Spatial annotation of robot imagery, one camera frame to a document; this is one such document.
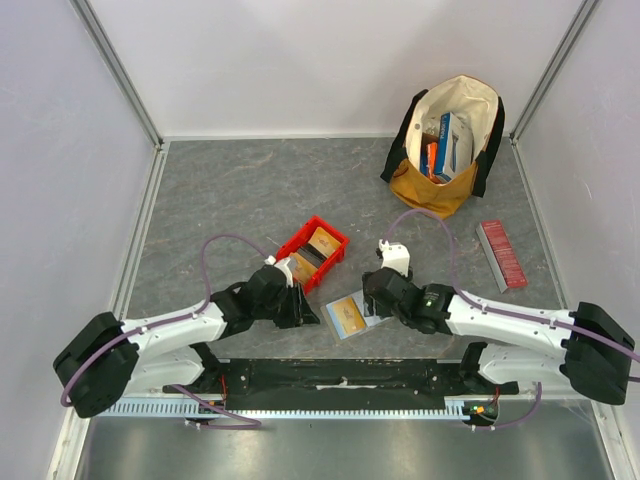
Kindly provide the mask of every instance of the gray mat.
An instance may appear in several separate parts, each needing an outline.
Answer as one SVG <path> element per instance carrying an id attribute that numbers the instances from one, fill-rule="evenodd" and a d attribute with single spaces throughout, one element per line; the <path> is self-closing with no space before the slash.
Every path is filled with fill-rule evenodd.
<path id="1" fill-rule="evenodd" d="M 198 254 L 203 241 L 234 232 L 274 253 L 312 215 L 350 239 L 345 261 L 308 299 L 319 307 L 361 288 L 361 274 L 379 267 L 378 239 L 407 206 L 389 190 L 382 171 L 389 138 L 173 142 L 128 316 L 138 318 L 201 301 Z M 475 228 L 502 220 L 529 286 L 500 294 Z M 478 295 L 539 308 L 558 300 L 533 215 L 506 139 L 485 198 L 470 198 L 448 221 L 459 245 L 463 287 Z M 415 281 L 449 282 L 447 242 L 425 217 L 407 219 L 395 241 L 411 252 Z M 207 254 L 214 291 L 248 279 L 259 256 L 234 240 L 214 242 Z M 427 336 L 393 320 L 337 344 L 327 325 L 278 330 L 256 322 L 243 334 L 212 344 L 222 357 L 446 357 L 459 358 L 467 340 Z"/>

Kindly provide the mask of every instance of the white small object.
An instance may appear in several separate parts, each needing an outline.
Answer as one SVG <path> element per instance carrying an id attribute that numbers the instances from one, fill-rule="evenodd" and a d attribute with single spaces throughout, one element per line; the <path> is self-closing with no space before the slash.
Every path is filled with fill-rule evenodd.
<path id="1" fill-rule="evenodd" d="M 285 274 L 287 277 L 287 286 L 293 287 L 293 271 L 296 269 L 296 260 L 293 257 L 285 257 L 282 260 L 279 260 L 275 264 L 270 263 L 269 265 L 274 265 L 278 270 Z"/>
<path id="2" fill-rule="evenodd" d="M 400 275 L 405 277 L 409 276 L 409 250 L 401 243 L 389 243 L 387 241 L 380 240 L 378 242 L 378 248 L 382 252 L 382 268 L 388 267 Z"/>
<path id="3" fill-rule="evenodd" d="M 340 383 L 338 385 L 316 385 L 316 390 L 327 390 L 329 388 L 342 388 L 346 390 L 357 390 L 359 388 L 378 388 L 377 385 L 347 385 L 346 383 Z"/>

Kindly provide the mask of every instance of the small box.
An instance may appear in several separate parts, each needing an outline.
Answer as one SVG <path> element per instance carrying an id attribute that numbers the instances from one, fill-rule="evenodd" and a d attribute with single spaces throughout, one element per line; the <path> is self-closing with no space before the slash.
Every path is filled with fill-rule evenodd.
<path id="1" fill-rule="evenodd" d="M 309 293 L 320 285 L 324 276 L 337 262 L 342 261 L 348 243 L 348 237 L 314 215 L 278 250 L 276 260 L 296 254 L 294 258 L 297 265 L 294 273 L 296 279 L 304 286 L 304 293 Z M 313 256 L 320 260 L 317 267 L 310 261 L 313 260 Z"/>
<path id="2" fill-rule="evenodd" d="M 420 152 L 420 173 L 434 183 L 440 183 L 433 174 L 438 154 L 438 138 L 437 136 L 423 133 Z"/>
<path id="3" fill-rule="evenodd" d="M 473 161 L 473 134 L 462 120 L 447 112 L 440 118 L 440 139 L 433 174 L 441 183 L 453 180 Z"/>
<path id="4" fill-rule="evenodd" d="M 526 287 L 527 277 L 524 276 L 520 262 L 502 227 L 502 222 L 500 220 L 482 222 L 478 225 L 476 232 L 493 275 L 496 277 L 500 293 L 504 293 L 507 288 Z"/>

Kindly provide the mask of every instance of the black bag handle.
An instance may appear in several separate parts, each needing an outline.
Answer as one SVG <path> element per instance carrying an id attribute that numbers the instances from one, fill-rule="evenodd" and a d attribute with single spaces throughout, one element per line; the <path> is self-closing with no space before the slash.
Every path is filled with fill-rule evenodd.
<path id="1" fill-rule="evenodd" d="M 471 195 L 475 197 L 483 197 L 484 192 L 487 189 L 487 177 L 493 166 L 493 161 L 498 154 L 498 148 L 500 148 L 500 141 L 502 140 L 502 131 L 504 130 L 504 105 L 502 104 L 502 98 L 498 97 L 498 112 L 496 113 L 496 119 L 493 122 L 493 129 L 491 129 L 491 136 L 487 142 L 487 148 L 484 152 L 480 152 L 480 155 L 476 158 L 478 164 L 478 170 L 476 171 L 476 179 L 473 182 L 473 190 Z"/>
<path id="2" fill-rule="evenodd" d="M 402 120 L 398 135 L 393 140 L 389 153 L 387 154 L 387 162 L 384 166 L 384 171 L 380 175 L 385 182 L 389 183 L 393 174 L 400 166 L 400 163 L 408 157 L 407 149 L 404 147 L 404 140 L 407 137 L 407 130 L 409 129 L 409 123 L 411 117 L 413 117 L 413 111 L 416 108 L 418 102 L 424 97 L 429 90 L 422 90 L 411 101 L 411 106 Z M 487 188 L 487 177 L 493 166 L 493 161 L 496 159 L 498 148 L 500 148 L 500 141 L 502 140 L 502 132 L 504 131 L 504 105 L 502 98 L 498 97 L 498 111 L 496 113 L 496 119 L 493 122 L 493 129 L 491 130 L 491 136 L 487 143 L 485 151 L 480 152 L 476 158 L 478 169 L 476 171 L 476 178 L 473 183 L 472 195 L 476 197 L 484 196 L 484 192 Z"/>
<path id="3" fill-rule="evenodd" d="M 409 122 L 411 122 L 411 117 L 413 117 L 413 111 L 416 109 L 416 105 L 428 91 L 429 90 L 424 89 L 413 97 L 413 100 L 411 100 L 411 106 L 409 107 L 409 110 L 407 110 L 404 120 L 402 120 L 402 125 L 400 125 L 398 135 L 396 135 L 396 138 L 391 144 L 391 148 L 387 155 L 387 163 L 384 165 L 384 171 L 380 174 L 380 178 L 387 183 L 391 181 L 393 174 L 400 166 L 400 163 L 402 163 L 402 160 L 407 158 L 407 149 L 404 148 L 404 139 L 407 138 Z"/>

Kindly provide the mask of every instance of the card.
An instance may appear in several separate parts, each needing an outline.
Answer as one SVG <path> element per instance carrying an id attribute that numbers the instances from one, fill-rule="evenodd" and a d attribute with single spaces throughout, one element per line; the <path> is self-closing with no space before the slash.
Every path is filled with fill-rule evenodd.
<path id="1" fill-rule="evenodd" d="M 362 290 L 331 302 L 321 310 L 339 340 L 345 340 L 352 335 L 362 333 L 387 320 L 377 315 L 365 315 Z"/>
<path id="2" fill-rule="evenodd" d="M 318 227 L 313 232 L 309 244 L 322 255 L 329 258 L 340 246 L 340 242 L 333 238 L 324 228 Z"/>
<path id="3" fill-rule="evenodd" d="M 293 272 L 292 272 L 293 278 L 295 278 L 298 281 L 298 283 L 301 283 L 302 285 L 306 285 L 309 279 L 311 278 L 311 275 L 316 273 L 318 269 L 313 265 L 311 265 L 311 263 L 309 263 L 306 258 L 304 258 L 302 255 L 300 255 L 297 252 L 294 252 L 289 256 L 296 261 L 296 267 L 293 269 Z"/>

